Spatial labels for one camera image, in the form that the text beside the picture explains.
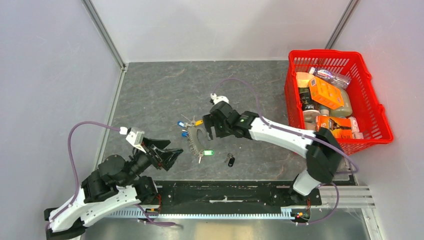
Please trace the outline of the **green capped key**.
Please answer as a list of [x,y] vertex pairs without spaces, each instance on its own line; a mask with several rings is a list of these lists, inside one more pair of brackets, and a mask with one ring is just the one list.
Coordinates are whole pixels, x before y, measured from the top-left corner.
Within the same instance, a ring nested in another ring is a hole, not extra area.
[[198,163],[200,164],[202,161],[202,158],[204,156],[213,156],[214,155],[214,151],[213,150],[201,150],[198,154]]

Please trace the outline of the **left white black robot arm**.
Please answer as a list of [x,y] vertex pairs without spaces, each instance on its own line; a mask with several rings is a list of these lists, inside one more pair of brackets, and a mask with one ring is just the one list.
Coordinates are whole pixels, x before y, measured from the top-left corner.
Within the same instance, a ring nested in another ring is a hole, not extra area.
[[154,167],[168,171],[182,148],[168,148],[170,140],[144,138],[126,160],[112,154],[98,165],[72,197],[62,206],[44,210],[48,240],[70,240],[103,217],[124,207],[150,205],[158,198],[154,180],[143,172]]

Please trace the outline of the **yellow capped key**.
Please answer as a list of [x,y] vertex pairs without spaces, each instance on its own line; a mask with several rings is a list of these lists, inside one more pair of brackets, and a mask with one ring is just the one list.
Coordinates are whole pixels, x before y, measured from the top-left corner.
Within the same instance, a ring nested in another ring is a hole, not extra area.
[[202,125],[204,123],[204,121],[203,120],[197,120],[196,122],[195,122],[195,126],[200,126],[200,125]]

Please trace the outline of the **leopard print wrist strap keyring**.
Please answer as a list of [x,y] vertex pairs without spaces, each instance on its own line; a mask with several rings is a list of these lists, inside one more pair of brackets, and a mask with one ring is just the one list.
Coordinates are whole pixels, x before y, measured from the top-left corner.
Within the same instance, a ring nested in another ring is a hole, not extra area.
[[204,156],[204,151],[210,148],[206,130],[201,126],[187,124],[186,131],[191,153],[198,158],[202,158]]

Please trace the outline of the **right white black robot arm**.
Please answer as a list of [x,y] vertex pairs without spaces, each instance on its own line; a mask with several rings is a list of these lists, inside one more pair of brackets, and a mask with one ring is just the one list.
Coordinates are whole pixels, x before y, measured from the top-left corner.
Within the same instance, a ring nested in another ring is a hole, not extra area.
[[305,169],[288,191],[289,200],[296,205],[305,202],[319,185],[330,184],[343,160],[341,146],[326,128],[314,131],[279,124],[255,112],[238,113],[225,101],[216,103],[202,120],[210,139],[234,136],[266,142],[305,158]]

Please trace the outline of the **black capped key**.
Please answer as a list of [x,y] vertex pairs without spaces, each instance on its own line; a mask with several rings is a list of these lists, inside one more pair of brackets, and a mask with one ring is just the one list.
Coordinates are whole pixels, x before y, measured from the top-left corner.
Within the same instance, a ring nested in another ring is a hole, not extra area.
[[230,168],[233,167],[234,163],[235,163],[235,156],[231,153],[228,153],[226,160],[225,160],[225,163],[227,164],[228,167],[230,167]]

